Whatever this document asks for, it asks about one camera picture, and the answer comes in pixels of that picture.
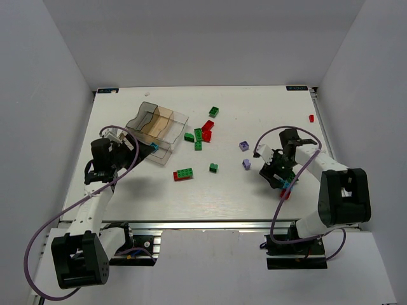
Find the red square lego brick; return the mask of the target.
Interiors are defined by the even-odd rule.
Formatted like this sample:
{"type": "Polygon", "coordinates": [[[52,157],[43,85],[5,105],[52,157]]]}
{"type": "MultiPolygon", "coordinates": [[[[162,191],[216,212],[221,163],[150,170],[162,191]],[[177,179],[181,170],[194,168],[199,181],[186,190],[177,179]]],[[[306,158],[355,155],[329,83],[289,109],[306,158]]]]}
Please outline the red square lego brick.
{"type": "Polygon", "coordinates": [[[280,198],[284,198],[285,200],[288,200],[290,198],[291,191],[288,191],[287,189],[283,189],[280,192],[280,198]]]}

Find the green sloped lego brick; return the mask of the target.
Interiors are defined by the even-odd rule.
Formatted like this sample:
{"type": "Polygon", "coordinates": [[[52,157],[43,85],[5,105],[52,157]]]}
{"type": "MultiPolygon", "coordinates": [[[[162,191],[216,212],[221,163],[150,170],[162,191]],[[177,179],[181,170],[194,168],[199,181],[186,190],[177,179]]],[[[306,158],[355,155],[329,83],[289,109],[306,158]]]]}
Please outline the green sloped lego brick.
{"type": "Polygon", "coordinates": [[[195,136],[192,133],[185,133],[184,134],[184,140],[188,142],[194,142],[195,141],[195,136]]]}

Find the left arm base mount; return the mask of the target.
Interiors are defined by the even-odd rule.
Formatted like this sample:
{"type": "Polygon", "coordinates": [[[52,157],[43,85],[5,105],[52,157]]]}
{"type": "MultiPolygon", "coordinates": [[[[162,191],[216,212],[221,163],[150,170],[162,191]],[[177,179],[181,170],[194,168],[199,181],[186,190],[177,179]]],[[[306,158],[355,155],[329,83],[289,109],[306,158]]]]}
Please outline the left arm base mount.
{"type": "Polygon", "coordinates": [[[156,236],[141,233],[129,222],[106,224],[99,233],[100,242],[110,258],[110,266],[141,267],[156,264],[156,236]]]}

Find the purple lego brick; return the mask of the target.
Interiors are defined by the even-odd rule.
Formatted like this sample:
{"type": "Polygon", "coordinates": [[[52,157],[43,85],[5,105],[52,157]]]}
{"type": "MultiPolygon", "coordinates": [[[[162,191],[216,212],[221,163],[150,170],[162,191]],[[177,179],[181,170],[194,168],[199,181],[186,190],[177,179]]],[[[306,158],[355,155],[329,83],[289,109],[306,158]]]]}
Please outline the purple lego brick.
{"type": "Polygon", "coordinates": [[[251,168],[251,162],[248,159],[244,159],[242,161],[242,165],[245,170],[249,170],[251,168]]]}
{"type": "Polygon", "coordinates": [[[242,141],[239,143],[239,148],[241,151],[247,151],[249,149],[249,144],[246,141],[242,141]]]}

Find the red 2x4 lego brick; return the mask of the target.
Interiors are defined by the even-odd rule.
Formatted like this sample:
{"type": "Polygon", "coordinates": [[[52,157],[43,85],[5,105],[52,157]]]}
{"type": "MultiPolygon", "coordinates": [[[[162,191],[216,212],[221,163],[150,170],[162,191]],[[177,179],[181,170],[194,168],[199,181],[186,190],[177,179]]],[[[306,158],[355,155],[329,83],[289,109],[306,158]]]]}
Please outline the red 2x4 lego brick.
{"type": "Polygon", "coordinates": [[[211,120],[208,120],[202,127],[202,131],[210,131],[214,126],[214,122],[211,120]]]}

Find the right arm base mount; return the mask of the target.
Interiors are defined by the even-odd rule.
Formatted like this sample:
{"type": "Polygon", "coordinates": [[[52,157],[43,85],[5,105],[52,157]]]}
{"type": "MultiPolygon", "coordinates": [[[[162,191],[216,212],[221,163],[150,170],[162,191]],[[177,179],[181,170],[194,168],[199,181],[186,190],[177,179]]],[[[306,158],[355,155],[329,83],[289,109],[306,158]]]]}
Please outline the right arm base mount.
{"type": "Polygon", "coordinates": [[[293,244],[272,241],[269,234],[259,245],[266,253],[268,270],[327,269],[326,253],[322,238],[293,244]]]}

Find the green 2x2 lego top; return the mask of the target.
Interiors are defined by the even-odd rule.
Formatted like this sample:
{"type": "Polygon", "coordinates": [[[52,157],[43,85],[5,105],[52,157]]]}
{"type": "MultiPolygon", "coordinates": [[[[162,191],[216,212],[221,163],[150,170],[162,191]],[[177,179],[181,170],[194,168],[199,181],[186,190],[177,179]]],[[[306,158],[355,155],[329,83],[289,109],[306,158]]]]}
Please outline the green 2x2 lego top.
{"type": "Polygon", "coordinates": [[[215,117],[218,115],[218,113],[219,113],[219,108],[213,106],[213,107],[210,109],[210,111],[209,111],[209,116],[210,116],[211,118],[215,118],[215,117]]]}

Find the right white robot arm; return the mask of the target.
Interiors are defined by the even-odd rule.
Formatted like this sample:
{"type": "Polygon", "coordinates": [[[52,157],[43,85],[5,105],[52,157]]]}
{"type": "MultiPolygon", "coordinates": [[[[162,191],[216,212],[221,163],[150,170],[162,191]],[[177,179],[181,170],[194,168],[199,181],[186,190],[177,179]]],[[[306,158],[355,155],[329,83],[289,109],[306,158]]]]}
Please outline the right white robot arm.
{"type": "Polygon", "coordinates": [[[280,149],[257,142],[253,156],[265,162],[260,174],[272,188],[284,187],[293,168],[301,168],[292,178],[275,210],[279,214],[291,189],[304,171],[319,181],[316,209],[294,221],[283,245],[304,243],[321,238],[335,229],[369,222],[371,203],[367,173],[349,168],[322,151],[321,140],[310,131],[296,126],[278,126],[280,149]]]}

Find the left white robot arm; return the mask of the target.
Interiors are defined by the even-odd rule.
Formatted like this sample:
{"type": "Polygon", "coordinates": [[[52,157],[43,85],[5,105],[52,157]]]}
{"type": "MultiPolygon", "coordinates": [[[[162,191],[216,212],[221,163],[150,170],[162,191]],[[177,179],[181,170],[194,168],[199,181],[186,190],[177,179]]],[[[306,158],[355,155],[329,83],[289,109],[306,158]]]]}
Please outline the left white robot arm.
{"type": "Polygon", "coordinates": [[[154,152],[154,147],[136,142],[127,134],[102,137],[90,144],[92,158],[85,167],[86,201],[66,233],[51,244],[53,263],[62,289],[102,285],[109,276],[109,263],[115,254],[134,247],[127,222],[102,225],[113,197],[116,178],[122,169],[131,170],[154,152]]]}

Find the cyan 2x2 lego brick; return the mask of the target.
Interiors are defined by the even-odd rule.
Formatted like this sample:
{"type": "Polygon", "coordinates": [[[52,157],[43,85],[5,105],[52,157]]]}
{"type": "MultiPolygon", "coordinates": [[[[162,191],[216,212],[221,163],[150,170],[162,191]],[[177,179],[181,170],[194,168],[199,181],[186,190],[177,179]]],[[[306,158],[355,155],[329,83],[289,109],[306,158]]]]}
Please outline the cyan 2x2 lego brick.
{"type": "Polygon", "coordinates": [[[158,145],[155,144],[154,142],[152,142],[152,143],[150,144],[150,146],[153,148],[153,152],[154,152],[154,153],[157,152],[157,150],[159,149],[158,145]]]}

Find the green 2x2 lego brick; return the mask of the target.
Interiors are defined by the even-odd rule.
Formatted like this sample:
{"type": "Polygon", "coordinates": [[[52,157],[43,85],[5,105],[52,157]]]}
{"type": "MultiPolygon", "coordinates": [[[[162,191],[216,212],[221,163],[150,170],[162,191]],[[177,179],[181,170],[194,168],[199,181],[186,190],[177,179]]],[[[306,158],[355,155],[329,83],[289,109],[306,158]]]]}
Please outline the green 2x2 lego brick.
{"type": "Polygon", "coordinates": [[[201,151],[202,150],[202,143],[200,141],[195,142],[195,150],[201,151]]]}

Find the cyan 2x4 lego brick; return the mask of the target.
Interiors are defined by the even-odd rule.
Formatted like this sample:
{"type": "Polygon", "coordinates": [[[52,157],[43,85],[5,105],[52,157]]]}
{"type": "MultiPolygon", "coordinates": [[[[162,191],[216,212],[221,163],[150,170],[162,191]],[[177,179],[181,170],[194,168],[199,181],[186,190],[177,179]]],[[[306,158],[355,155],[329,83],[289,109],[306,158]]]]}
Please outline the cyan 2x4 lego brick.
{"type": "Polygon", "coordinates": [[[289,187],[290,183],[292,182],[292,180],[291,179],[289,179],[289,180],[279,179],[279,182],[280,182],[279,187],[278,187],[279,189],[287,189],[289,187]]]}

